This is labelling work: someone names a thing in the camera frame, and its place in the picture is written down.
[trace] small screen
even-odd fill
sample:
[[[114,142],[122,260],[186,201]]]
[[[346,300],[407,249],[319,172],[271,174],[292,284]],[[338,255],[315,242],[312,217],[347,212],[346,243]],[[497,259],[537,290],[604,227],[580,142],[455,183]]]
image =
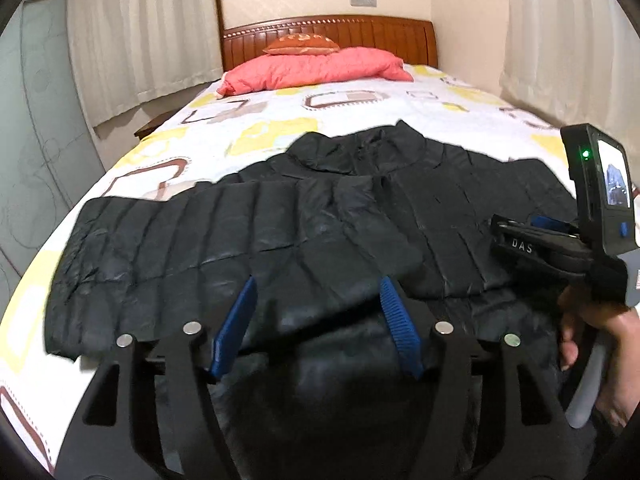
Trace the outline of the small screen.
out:
[[[604,140],[598,141],[598,151],[602,163],[604,187],[607,191],[607,203],[631,207],[625,157],[619,149]]]

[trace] bed sheet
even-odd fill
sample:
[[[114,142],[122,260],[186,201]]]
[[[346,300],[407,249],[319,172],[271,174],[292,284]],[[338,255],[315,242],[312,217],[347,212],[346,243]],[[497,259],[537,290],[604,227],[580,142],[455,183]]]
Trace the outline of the bed sheet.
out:
[[[405,69],[413,83],[372,78],[222,100],[213,83],[90,189],[37,254],[0,324],[0,406],[45,468],[53,470],[95,369],[83,358],[46,355],[42,341],[50,280],[86,200],[165,200],[280,153],[307,131],[341,136],[400,119],[426,137],[499,160],[539,158],[574,192],[558,129],[434,68]]]

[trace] striped curtain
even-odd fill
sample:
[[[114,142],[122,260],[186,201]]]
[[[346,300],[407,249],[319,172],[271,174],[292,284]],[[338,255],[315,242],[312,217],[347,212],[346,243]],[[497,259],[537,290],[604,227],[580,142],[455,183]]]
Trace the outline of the striped curtain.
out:
[[[616,0],[510,0],[500,84],[558,123],[615,137],[640,180],[640,39]]]
[[[216,0],[69,0],[68,22],[92,126],[222,76]]]

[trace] hand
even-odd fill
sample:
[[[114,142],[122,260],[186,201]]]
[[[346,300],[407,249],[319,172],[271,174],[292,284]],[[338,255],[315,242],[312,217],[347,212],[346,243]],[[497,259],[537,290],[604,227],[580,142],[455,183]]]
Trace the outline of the hand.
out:
[[[621,429],[640,401],[640,318],[636,309],[615,302],[595,301],[586,285],[570,285],[558,298],[564,311],[561,322],[562,370],[578,359],[578,343],[584,323],[606,330],[617,342],[606,382],[596,408],[614,429]]]

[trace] silver screw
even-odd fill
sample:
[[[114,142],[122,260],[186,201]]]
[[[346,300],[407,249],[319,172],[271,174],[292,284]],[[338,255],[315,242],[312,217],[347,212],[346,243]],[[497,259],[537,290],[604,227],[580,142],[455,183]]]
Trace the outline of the silver screw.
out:
[[[435,329],[439,334],[447,335],[453,332],[453,325],[449,321],[439,321]]]
[[[197,321],[190,321],[188,323],[185,323],[185,325],[182,327],[182,331],[186,335],[197,334],[200,330],[202,330],[202,325]]]
[[[504,342],[509,346],[513,346],[514,348],[516,348],[516,346],[520,346],[520,338],[515,334],[507,334],[506,336],[504,336]]]
[[[116,345],[120,348],[126,348],[131,343],[133,343],[133,337],[130,334],[122,334],[119,338],[116,339]]]

